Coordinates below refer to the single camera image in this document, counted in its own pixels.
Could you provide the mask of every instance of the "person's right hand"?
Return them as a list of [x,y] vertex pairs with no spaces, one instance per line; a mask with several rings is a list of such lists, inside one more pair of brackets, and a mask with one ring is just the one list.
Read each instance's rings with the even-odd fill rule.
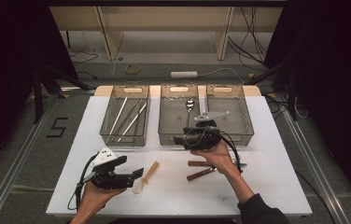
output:
[[230,169],[237,170],[229,154],[228,145],[223,140],[208,150],[191,150],[190,154],[204,157],[207,162],[217,167],[222,174],[228,173]]

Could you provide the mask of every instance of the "utensil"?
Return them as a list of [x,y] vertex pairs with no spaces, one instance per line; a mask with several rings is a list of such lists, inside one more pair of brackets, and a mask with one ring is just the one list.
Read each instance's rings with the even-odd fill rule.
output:
[[114,131],[114,128],[115,128],[115,126],[116,126],[117,123],[118,123],[118,119],[119,119],[119,117],[120,117],[120,114],[122,113],[123,107],[125,107],[125,105],[126,105],[126,101],[127,101],[127,96],[125,97],[125,99],[124,99],[124,101],[123,101],[123,104],[122,104],[122,106],[120,107],[120,110],[119,110],[119,113],[118,113],[118,115],[117,115],[117,118],[115,119],[114,125],[112,126],[111,131],[109,132],[109,134],[112,134],[112,132]]
[[133,193],[134,194],[139,194],[144,188],[145,184],[148,184],[149,178],[152,176],[152,174],[158,169],[159,163],[157,161],[154,161],[152,166],[149,168],[148,173],[142,177],[141,182],[137,185],[134,185],[133,187]]
[[[234,165],[236,165],[236,158],[232,157],[232,162]],[[210,164],[207,161],[188,161],[188,166],[211,166],[211,168],[205,169],[205,170],[198,172],[196,174],[188,175],[187,176],[188,181],[194,180],[194,179],[201,177],[203,175],[211,174],[217,170],[216,167],[214,167],[212,164]],[[247,163],[240,163],[240,168],[243,169],[246,166],[247,166]]]
[[201,177],[202,175],[211,174],[211,173],[215,172],[216,170],[217,170],[216,167],[211,167],[211,168],[202,170],[201,172],[198,172],[198,173],[196,173],[196,174],[188,175],[188,176],[187,176],[187,180],[188,180],[188,181],[194,180],[194,179],[196,179],[196,178],[198,178],[198,177]]
[[132,107],[132,109],[130,109],[129,113],[126,115],[126,117],[123,119],[123,122],[119,125],[119,127],[117,128],[116,131],[113,132],[113,134],[117,134],[119,133],[120,129],[123,127],[123,125],[126,123],[126,121],[128,120],[128,118],[132,115],[134,109],[141,103],[141,98],[138,99],[138,101],[134,104],[134,106]]
[[192,99],[187,100],[187,102],[185,103],[185,106],[188,109],[188,117],[187,117],[187,127],[190,126],[190,111],[193,109],[193,107],[195,106],[195,101]]
[[134,122],[138,119],[138,116],[140,116],[140,114],[144,111],[144,109],[147,107],[147,103],[145,103],[143,105],[143,107],[141,107],[140,111],[138,111],[138,114],[135,115],[134,119],[132,120],[132,122],[130,122],[129,126],[126,128],[126,130],[123,132],[122,135],[125,135],[127,133],[127,131],[129,131],[130,127],[132,127],[132,125],[134,124]]

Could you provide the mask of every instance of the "spoon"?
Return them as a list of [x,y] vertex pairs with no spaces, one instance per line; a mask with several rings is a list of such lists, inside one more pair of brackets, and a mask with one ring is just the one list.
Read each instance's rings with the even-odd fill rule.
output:
[[149,168],[148,173],[146,176],[144,176],[141,179],[141,182],[133,187],[133,193],[134,194],[139,194],[143,190],[143,187],[145,184],[148,184],[149,178],[152,176],[152,174],[156,171],[156,169],[159,167],[159,163],[157,161],[153,162],[151,168]]
[[187,127],[190,126],[190,111],[193,109],[193,107],[195,106],[195,101],[193,101],[192,99],[187,100],[187,103],[185,104],[185,106],[188,109],[188,117],[187,117]]

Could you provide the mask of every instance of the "metal rod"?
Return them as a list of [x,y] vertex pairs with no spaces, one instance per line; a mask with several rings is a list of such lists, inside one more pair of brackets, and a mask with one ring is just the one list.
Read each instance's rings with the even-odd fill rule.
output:
[[123,101],[123,105],[120,107],[120,110],[119,110],[119,113],[117,115],[117,118],[115,119],[114,125],[112,126],[112,129],[109,132],[109,134],[112,134],[112,132],[114,131],[115,126],[117,126],[117,122],[118,122],[119,116],[122,113],[123,107],[126,105],[126,101],[127,101],[127,96],[125,97],[125,100]]
[[[286,100],[282,96],[279,98],[280,98],[280,101]],[[317,186],[320,189],[322,197],[326,201],[326,204],[328,205],[334,220],[336,221],[336,223],[339,223],[339,224],[350,223],[340,201],[338,200],[334,190],[330,186],[329,180],[326,178],[312,149],[307,143],[307,140],[305,139],[303,132],[299,127],[298,122],[295,121],[287,111],[284,112],[283,115],[288,123],[288,127],[291,129],[292,134],[294,135],[295,140],[298,143],[301,153],[304,159],[306,160],[309,170],[312,173],[312,176],[315,179],[315,182],[317,183]]]
[[122,135],[125,135],[127,133],[127,131],[129,131],[130,127],[132,127],[132,125],[134,124],[134,122],[138,119],[138,116],[140,116],[140,114],[144,111],[144,109],[147,107],[147,103],[145,103],[143,105],[143,107],[141,107],[140,111],[138,112],[137,115],[135,115],[134,119],[132,120],[132,122],[130,122],[129,126],[126,128],[126,130],[123,132]]
[[54,101],[57,99],[57,94],[51,95],[49,99],[47,100],[46,106],[44,108],[44,113],[41,116],[41,119],[38,121],[37,124],[33,125],[33,128],[29,132],[26,140],[24,141],[21,150],[19,151],[15,161],[12,163],[10,166],[6,176],[4,177],[3,181],[0,184],[0,210],[2,206],[4,205],[5,200],[7,199],[7,196],[12,189],[13,184],[15,183],[22,166],[24,165],[28,155],[30,154],[30,151],[32,150],[35,140],[38,136],[39,131],[42,128],[42,125],[45,123],[47,114],[49,113],[49,110],[51,106],[53,105]]
[[125,124],[125,122],[127,121],[127,119],[132,115],[134,109],[139,105],[139,103],[141,102],[141,98],[138,99],[138,101],[134,104],[134,106],[132,107],[132,109],[129,111],[129,114],[126,115],[126,117],[123,119],[123,122],[119,125],[119,127],[117,128],[117,130],[114,131],[114,134],[119,133],[120,129],[123,127],[123,125]]

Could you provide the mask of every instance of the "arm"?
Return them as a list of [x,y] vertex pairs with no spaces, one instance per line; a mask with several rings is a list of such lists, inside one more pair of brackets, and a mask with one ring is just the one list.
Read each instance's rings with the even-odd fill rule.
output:
[[228,146],[224,141],[221,140],[210,150],[191,150],[190,153],[204,157],[225,175],[239,200],[237,206],[241,211],[243,223],[289,223],[280,210],[266,205],[260,195],[255,194],[248,186],[233,164]]
[[86,183],[77,214],[70,223],[88,223],[88,221],[93,218],[110,199],[125,190],[126,189],[98,189],[92,184],[92,182]]

